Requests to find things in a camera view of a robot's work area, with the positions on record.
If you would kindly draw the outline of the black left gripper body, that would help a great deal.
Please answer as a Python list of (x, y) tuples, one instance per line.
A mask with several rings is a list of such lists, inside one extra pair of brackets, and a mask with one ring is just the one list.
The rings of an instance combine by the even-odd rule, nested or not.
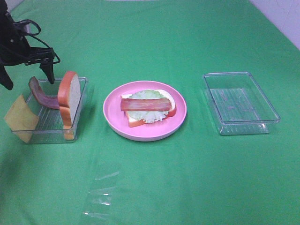
[[(35, 21), (29, 19), (14, 21), (8, 12), (7, 3), (2, 0), (0, 2), (0, 63), (5, 66), (21, 63), (31, 65), (52, 62), (55, 64), (56, 53), (53, 48), (36, 37), (40, 32), (41, 28)], [(27, 36), (36, 39), (45, 47), (30, 46)]]

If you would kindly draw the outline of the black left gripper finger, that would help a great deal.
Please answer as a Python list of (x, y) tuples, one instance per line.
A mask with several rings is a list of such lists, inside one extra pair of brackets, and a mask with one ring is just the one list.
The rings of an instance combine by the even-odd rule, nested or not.
[(41, 63), (39, 67), (45, 73), (49, 83), (54, 84), (55, 78), (53, 72), (53, 63), (52, 62)]
[(10, 77), (8, 76), (3, 65), (0, 66), (0, 83), (7, 90), (12, 90), (12, 88), (13, 88), (13, 82), (10, 79)]

